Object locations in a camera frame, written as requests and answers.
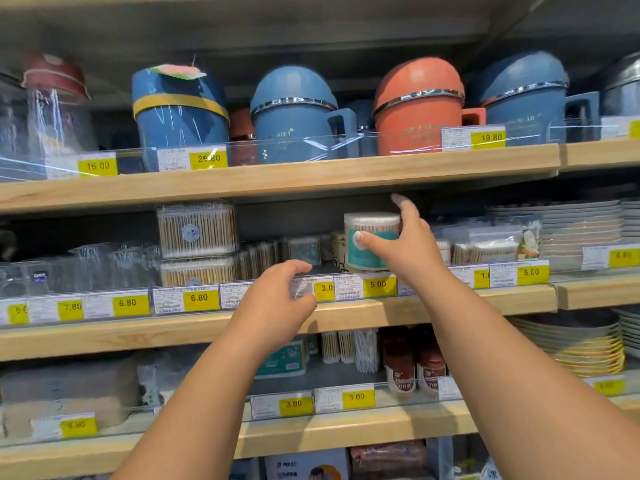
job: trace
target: yellow price label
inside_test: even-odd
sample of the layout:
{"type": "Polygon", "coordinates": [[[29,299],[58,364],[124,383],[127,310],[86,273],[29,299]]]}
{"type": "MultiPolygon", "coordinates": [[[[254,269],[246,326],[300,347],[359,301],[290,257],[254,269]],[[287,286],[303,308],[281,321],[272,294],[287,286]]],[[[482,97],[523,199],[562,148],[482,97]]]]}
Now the yellow price label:
{"type": "Polygon", "coordinates": [[[134,317],[137,315],[150,315],[149,297],[147,295],[121,296],[113,298],[113,316],[134,317]]]}
{"type": "Polygon", "coordinates": [[[280,416],[306,416],[314,413],[314,400],[311,397],[292,397],[281,399],[278,403],[280,416]]]}
{"type": "Polygon", "coordinates": [[[364,298],[380,298],[382,296],[395,296],[397,291],[397,279],[395,276],[387,278],[368,278],[364,282],[364,298]]]}
{"type": "Polygon", "coordinates": [[[229,163],[227,161],[226,150],[216,150],[215,153],[211,153],[211,152],[189,153],[189,162],[191,163],[192,170],[206,170],[208,168],[227,168],[229,166],[229,163]]]}
{"type": "Polygon", "coordinates": [[[82,309],[82,300],[74,299],[70,301],[58,302],[58,317],[63,322],[72,322],[84,319],[84,310],[82,309]]]}
{"type": "Polygon", "coordinates": [[[376,407],[376,393],[373,389],[347,391],[342,393],[342,409],[363,409],[376,407]]]}
{"type": "Polygon", "coordinates": [[[640,120],[629,123],[629,139],[640,139],[640,120]]]}
{"type": "Polygon", "coordinates": [[[332,301],[335,299],[335,286],[332,281],[314,283],[314,294],[318,301],[332,301]]]}
{"type": "Polygon", "coordinates": [[[507,146],[507,131],[485,131],[471,133],[471,149],[505,148],[507,146]]]}
{"type": "Polygon", "coordinates": [[[625,380],[620,378],[596,381],[593,383],[593,388],[607,397],[621,395],[625,393],[625,380]]]}
{"type": "Polygon", "coordinates": [[[491,288],[488,269],[474,269],[474,290],[491,288]]]}
{"type": "Polygon", "coordinates": [[[78,171],[83,172],[81,178],[115,177],[118,174],[118,163],[115,158],[82,160],[78,162],[78,171]]]}
{"type": "Polygon", "coordinates": [[[640,249],[618,249],[609,252],[609,267],[640,266],[640,249]]]}
{"type": "Polygon", "coordinates": [[[95,417],[65,419],[60,421],[60,432],[64,440],[81,436],[95,436],[98,434],[98,424],[95,417]]]}
{"type": "Polygon", "coordinates": [[[183,294],[185,312],[205,312],[220,309],[220,293],[218,290],[187,291],[183,294]]]}
{"type": "Polygon", "coordinates": [[[521,266],[516,279],[518,286],[546,285],[549,282],[549,266],[521,266]]]}
{"type": "Polygon", "coordinates": [[[29,323],[29,310],[26,303],[16,303],[6,307],[11,325],[25,325],[29,323]]]}

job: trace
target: stack of plates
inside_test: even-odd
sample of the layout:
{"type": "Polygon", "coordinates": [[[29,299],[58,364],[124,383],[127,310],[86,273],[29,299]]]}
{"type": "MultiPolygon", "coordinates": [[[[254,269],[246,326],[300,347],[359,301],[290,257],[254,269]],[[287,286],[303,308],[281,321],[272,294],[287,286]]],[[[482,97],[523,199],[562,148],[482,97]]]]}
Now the stack of plates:
{"type": "Polygon", "coordinates": [[[622,238],[624,219],[619,200],[551,202],[490,210],[498,217],[539,215],[542,222],[540,257],[549,260],[551,271],[579,271],[583,247],[615,244],[622,238]]]}
{"type": "Polygon", "coordinates": [[[619,374],[625,364],[622,329],[614,314],[580,310],[509,321],[578,377],[619,374]]]}
{"type": "Polygon", "coordinates": [[[640,358],[640,306],[626,306],[614,310],[620,318],[625,352],[640,358]]]}

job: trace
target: mug with lid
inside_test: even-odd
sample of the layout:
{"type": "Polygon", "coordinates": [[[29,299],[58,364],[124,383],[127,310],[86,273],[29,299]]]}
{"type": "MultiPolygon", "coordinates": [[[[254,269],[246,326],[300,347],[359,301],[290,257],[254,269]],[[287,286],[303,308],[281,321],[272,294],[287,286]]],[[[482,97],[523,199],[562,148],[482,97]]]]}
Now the mug with lid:
{"type": "Polygon", "coordinates": [[[381,155],[439,152],[441,129],[484,125],[483,109],[462,109],[465,88],[456,69],[437,57],[396,66],[380,82],[374,101],[381,155]]]}
{"type": "MultiPolygon", "coordinates": [[[[507,124],[507,145],[565,143],[565,115],[582,117],[571,126],[599,125],[598,93],[567,96],[569,78],[548,52],[512,55],[487,67],[472,85],[475,104],[486,108],[487,124],[507,124]]],[[[573,129],[571,140],[593,138],[594,128],[573,129]]]]}
{"type": "Polygon", "coordinates": [[[326,81],[306,67],[282,66],[264,76],[251,116],[260,163],[358,156],[355,113],[338,109],[326,81]]]}
{"type": "Polygon", "coordinates": [[[158,148],[229,141],[225,92],[209,75],[186,80],[142,69],[133,74],[132,96],[149,170],[158,171],[158,148]]]}

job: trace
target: product label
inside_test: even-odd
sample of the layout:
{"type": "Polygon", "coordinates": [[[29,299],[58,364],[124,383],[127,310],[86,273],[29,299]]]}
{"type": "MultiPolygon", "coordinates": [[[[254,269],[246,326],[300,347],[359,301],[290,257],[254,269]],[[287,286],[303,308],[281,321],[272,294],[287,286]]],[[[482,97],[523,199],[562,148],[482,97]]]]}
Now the product label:
{"type": "MultiPolygon", "coordinates": [[[[386,263],[368,249],[358,249],[359,244],[353,240],[355,229],[349,229],[347,238],[347,264],[364,269],[386,269],[386,263]]],[[[373,232],[373,234],[383,239],[395,240],[398,238],[395,232],[373,232]]]]}

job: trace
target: teal label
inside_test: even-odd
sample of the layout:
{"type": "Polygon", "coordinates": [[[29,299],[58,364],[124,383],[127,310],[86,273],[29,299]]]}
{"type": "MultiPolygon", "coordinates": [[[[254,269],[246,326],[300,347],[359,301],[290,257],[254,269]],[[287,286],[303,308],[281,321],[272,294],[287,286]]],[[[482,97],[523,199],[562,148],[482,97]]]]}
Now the teal label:
{"type": "Polygon", "coordinates": [[[304,369],[305,358],[302,355],[302,342],[292,342],[269,355],[255,376],[275,376],[290,374],[304,369]]]}
{"type": "MultiPolygon", "coordinates": [[[[373,254],[370,250],[359,250],[353,241],[353,234],[356,233],[355,229],[349,229],[349,236],[347,239],[347,264],[349,266],[370,268],[370,269],[387,269],[387,264],[382,258],[373,254]]],[[[395,232],[372,232],[383,239],[396,240],[398,235],[395,232]]]]}

